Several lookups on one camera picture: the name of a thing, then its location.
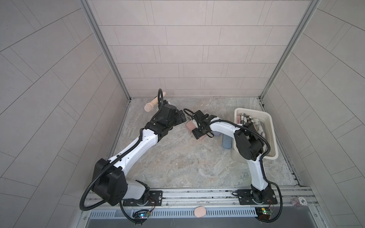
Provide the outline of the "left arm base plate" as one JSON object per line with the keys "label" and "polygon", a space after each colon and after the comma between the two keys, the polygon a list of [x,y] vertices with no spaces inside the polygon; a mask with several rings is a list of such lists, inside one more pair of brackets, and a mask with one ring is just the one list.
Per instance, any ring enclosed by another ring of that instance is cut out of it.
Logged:
{"label": "left arm base plate", "polygon": [[147,191],[140,199],[124,199],[124,207],[149,207],[162,205],[163,191]]}

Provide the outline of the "cream plastic storage box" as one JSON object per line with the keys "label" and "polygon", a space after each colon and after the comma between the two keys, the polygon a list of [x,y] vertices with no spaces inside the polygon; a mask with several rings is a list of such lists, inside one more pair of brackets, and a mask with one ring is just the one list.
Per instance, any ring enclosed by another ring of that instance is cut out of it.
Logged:
{"label": "cream plastic storage box", "polygon": [[[240,124],[241,116],[242,114],[246,114],[247,116],[251,118],[256,118],[259,120],[259,122],[262,125],[263,132],[265,133],[265,139],[268,141],[268,143],[271,146],[271,150],[268,155],[264,157],[266,160],[275,160],[278,158],[278,147],[276,142],[276,136],[274,132],[272,117],[270,114],[263,112],[263,111],[257,111],[252,109],[245,109],[245,108],[236,108],[234,111],[234,117],[235,117],[235,123]],[[239,153],[236,141],[235,139],[232,140],[233,145],[231,149],[231,158],[234,161],[241,162],[241,163],[247,163],[247,160],[245,160]]]}

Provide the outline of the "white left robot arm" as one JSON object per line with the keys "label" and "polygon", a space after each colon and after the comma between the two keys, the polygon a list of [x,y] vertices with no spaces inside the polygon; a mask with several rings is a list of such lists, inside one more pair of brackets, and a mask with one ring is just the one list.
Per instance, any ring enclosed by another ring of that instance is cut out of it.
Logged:
{"label": "white left robot arm", "polygon": [[174,126],[186,122],[182,110],[171,104],[159,108],[151,120],[141,128],[139,136],[123,151],[108,160],[100,159],[94,169],[93,180],[82,194],[79,208],[92,210],[104,203],[115,206],[124,200],[135,200],[144,205],[149,200],[150,188],[145,183],[127,181],[126,175],[151,147],[156,145]]}

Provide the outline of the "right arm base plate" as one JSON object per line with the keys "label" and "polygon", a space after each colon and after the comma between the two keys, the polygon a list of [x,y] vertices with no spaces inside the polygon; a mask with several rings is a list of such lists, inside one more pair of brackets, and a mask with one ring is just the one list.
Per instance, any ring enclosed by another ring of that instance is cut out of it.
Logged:
{"label": "right arm base plate", "polygon": [[240,205],[278,204],[278,199],[274,190],[269,190],[267,193],[264,193],[259,201],[254,198],[251,189],[239,189],[232,194],[238,198]]}

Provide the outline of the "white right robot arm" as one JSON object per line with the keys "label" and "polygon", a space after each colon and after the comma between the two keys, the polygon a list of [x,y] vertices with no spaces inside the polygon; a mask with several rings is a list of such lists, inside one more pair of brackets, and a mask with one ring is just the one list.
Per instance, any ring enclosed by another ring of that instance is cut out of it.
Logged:
{"label": "white right robot arm", "polygon": [[238,152],[241,157],[247,160],[251,172],[251,196],[256,204],[262,204],[273,196],[274,192],[271,186],[277,186],[277,184],[267,179],[263,166],[263,158],[269,154],[271,146],[256,131],[254,124],[236,124],[214,115],[203,114],[200,110],[190,115],[190,118],[196,125],[192,130],[196,139],[215,131],[235,140]]}

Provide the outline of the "map print glasses case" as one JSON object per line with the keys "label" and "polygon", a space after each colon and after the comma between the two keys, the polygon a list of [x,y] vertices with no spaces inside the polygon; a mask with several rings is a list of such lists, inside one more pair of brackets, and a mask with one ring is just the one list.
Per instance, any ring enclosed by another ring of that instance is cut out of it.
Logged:
{"label": "map print glasses case", "polygon": [[248,116],[247,117],[248,122],[252,123],[255,127],[255,130],[259,135],[261,135],[263,138],[266,138],[266,134],[264,132],[263,125],[261,121],[258,118]]}

